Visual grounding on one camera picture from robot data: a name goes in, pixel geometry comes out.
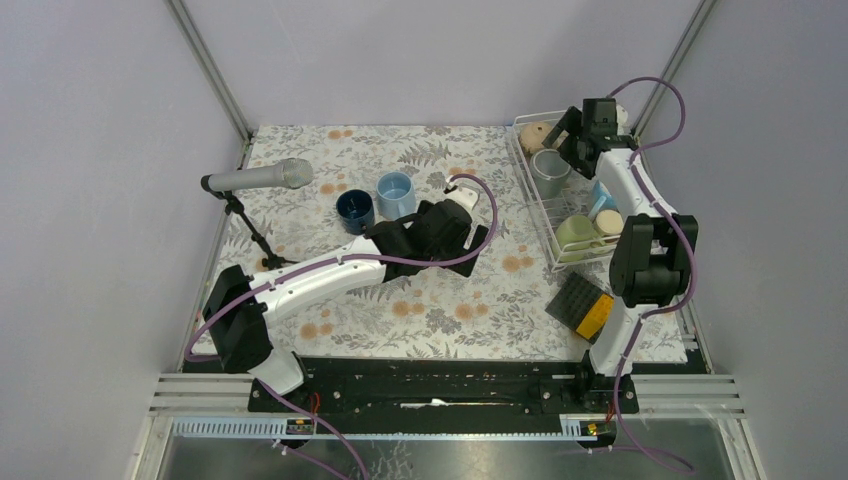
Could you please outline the grey-green cup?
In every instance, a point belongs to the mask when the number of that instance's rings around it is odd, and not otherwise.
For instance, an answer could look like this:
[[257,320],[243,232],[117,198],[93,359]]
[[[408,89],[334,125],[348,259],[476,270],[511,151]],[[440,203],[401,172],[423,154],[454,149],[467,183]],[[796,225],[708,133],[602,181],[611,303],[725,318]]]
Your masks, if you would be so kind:
[[534,153],[529,161],[529,168],[541,200],[557,197],[572,172],[571,166],[555,149],[543,149]]

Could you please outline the light blue cup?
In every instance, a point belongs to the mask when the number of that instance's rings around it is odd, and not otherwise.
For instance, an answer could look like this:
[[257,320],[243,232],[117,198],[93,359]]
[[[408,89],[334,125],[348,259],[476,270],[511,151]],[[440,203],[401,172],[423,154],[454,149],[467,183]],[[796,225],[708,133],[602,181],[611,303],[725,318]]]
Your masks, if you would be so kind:
[[394,221],[417,211],[417,199],[412,179],[402,172],[389,172],[376,184],[377,207],[380,215]]

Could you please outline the white and blue cup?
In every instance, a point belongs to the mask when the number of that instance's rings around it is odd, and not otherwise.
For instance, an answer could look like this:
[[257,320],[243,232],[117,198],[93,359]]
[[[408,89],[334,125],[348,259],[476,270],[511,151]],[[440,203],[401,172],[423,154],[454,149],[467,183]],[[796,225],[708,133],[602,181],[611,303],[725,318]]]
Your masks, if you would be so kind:
[[617,209],[615,200],[601,181],[596,181],[593,184],[589,192],[587,206],[589,207],[588,217],[590,220],[594,220],[603,210]]

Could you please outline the dark blue cup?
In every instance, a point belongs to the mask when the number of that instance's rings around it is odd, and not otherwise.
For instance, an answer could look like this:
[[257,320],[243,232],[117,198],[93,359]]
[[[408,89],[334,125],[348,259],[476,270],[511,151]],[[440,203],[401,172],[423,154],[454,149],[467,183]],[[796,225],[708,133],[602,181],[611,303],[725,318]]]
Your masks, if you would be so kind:
[[375,223],[375,208],[371,195],[363,190],[349,190],[336,201],[336,211],[343,228],[352,235],[363,235]]

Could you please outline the silver microphone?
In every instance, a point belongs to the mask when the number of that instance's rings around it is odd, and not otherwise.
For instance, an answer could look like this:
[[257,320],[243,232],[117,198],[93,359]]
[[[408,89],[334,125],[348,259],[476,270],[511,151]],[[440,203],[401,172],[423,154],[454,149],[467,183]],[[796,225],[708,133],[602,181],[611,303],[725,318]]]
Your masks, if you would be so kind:
[[277,187],[299,189],[309,185],[313,180],[314,170],[308,161],[285,158],[271,166],[206,175],[201,178],[200,185],[206,192],[223,194],[239,190]]

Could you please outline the black tripod mic stand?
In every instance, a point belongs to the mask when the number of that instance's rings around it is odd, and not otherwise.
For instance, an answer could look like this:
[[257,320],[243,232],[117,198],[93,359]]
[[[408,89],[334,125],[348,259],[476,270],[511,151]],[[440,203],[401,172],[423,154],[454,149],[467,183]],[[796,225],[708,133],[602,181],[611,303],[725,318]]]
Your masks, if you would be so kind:
[[221,194],[221,198],[226,202],[225,212],[227,214],[235,214],[238,216],[248,228],[251,234],[251,240],[260,248],[264,255],[261,260],[261,265],[263,267],[268,270],[276,270],[287,265],[295,264],[295,261],[288,260],[273,251],[265,236],[255,227],[245,212],[244,204],[231,191],[223,192]]

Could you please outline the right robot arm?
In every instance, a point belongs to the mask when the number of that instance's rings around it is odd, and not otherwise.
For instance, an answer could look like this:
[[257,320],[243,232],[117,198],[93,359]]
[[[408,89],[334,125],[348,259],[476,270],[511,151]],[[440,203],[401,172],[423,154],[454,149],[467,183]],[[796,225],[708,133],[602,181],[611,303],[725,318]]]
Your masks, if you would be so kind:
[[551,146],[558,138],[560,158],[584,178],[598,180],[624,217],[610,261],[614,303],[568,387],[583,410],[616,409],[646,319],[671,311],[671,302],[693,283],[698,223],[662,198],[636,140],[619,131],[615,99],[590,98],[570,107],[543,143]]

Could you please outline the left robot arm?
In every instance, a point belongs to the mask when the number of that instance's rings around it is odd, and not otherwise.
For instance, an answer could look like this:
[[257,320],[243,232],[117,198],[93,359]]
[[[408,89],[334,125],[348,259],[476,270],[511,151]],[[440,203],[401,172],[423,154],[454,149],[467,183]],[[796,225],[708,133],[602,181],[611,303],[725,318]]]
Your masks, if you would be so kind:
[[253,275],[239,265],[223,270],[202,311],[202,330],[211,336],[224,373],[254,376],[272,388],[282,408],[296,411],[309,401],[311,387],[293,348],[273,346],[272,322],[431,267],[468,277],[492,237],[491,228],[472,224],[460,203],[423,201],[415,213],[377,223],[312,260]]

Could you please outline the beige ribbed cup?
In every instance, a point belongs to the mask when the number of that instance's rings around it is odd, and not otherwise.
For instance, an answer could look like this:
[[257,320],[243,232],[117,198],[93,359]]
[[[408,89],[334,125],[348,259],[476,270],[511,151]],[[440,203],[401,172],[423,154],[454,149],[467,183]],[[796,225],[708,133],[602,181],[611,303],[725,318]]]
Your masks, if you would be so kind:
[[527,155],[533,155],[546,146],[544,141],[552,130],[552,126],[546,122],[532,122],[526,124],[519,132],[519,145]]

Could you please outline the cream cup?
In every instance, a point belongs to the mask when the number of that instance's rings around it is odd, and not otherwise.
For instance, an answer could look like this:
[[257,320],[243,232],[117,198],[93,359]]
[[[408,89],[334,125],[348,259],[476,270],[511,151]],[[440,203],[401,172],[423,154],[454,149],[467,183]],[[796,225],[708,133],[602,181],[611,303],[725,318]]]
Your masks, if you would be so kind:
[[622,233],[624,220],[616,210],[601,210],[593,221],[597,235],[605,242],[614,242]]

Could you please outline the light green cup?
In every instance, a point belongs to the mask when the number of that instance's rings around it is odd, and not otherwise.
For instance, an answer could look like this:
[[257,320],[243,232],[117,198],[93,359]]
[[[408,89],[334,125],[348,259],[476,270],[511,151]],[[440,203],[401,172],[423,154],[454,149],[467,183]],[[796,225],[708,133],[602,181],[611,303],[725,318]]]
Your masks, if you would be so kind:
[[553,251],[558,262],[582,260],[586,250],[597,242],[598,233],[585,215],[572,215],[565,219],[555,232]]

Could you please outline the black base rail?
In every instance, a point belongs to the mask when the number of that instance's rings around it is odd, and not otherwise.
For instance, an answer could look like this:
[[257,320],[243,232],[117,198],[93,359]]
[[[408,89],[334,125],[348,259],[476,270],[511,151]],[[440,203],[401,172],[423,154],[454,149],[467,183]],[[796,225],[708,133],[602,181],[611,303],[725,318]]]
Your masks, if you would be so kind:
[[705,373],[702,362],[638,364],[616,409],[580,407],[568,387],[581,361],[375,360],[305,357],[304,383],[276,400],[247,374],[213,363],[160,378],[158,408],[191,412],[287,414],[308,410],[345,435],[562,434],[562,418],[597,425],[648,408],[649,382],[679,383]]

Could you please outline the right aluminium frame post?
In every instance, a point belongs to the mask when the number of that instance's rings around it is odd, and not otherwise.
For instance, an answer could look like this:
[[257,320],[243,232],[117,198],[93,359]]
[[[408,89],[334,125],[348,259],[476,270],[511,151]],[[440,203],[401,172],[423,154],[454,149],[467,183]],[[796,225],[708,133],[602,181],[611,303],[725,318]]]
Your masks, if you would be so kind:
[[[701,31],[712,16],[715,8],[720,4],[719,0],[701,0],[688,21],[675,48],[673,49],[660,78],[666,82],[673,83],[681,66],[685,62],[690,50],[698,39]],[[663,96],[665,87],[657,84],[650,91],[650,95],[636,118],[632,132],[641,136],[647,129],[656,112]]]

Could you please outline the aluminium frame post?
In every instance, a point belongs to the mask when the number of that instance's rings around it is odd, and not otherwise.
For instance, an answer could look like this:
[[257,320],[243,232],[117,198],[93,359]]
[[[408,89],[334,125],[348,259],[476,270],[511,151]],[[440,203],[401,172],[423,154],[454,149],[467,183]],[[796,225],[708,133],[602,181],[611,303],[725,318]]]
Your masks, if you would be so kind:
[[[719,0],[701,0],[688,21],[675,48],[673,49],[660,78],[666,82],[673,83],[681,66],[685,62],[690,50],[698,39],[701,31],[712,16],[715,8],[720,4]],[[647,129],[656,112],[663,96],[665,87],[657,84],[650,91],[650,95],[636,118],[632,132],[641,136]]]
[[164,4],[170,11],[178,30],[183,35],[196,63],[223,108],[231,126],[239,138],[244,143],[248,143],[253,138],[253,130],[227,84],[222,71],[218,67],[188,5],[183,0],[165,0]]

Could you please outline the left aluminium frame post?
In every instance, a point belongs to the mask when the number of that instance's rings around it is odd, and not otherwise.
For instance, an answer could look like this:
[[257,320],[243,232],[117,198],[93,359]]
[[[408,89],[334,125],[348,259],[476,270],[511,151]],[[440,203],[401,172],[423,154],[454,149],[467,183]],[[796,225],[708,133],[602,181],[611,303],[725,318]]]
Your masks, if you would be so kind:
[[239,138],[244,143],[248,143],[253,138],[253,130],[227,84],[222,71],[218,67],[188,5],[183,0],[165,0],[164,4],[170,11],[178,30],[183,35],[196,63],[223,108],[231,126]]

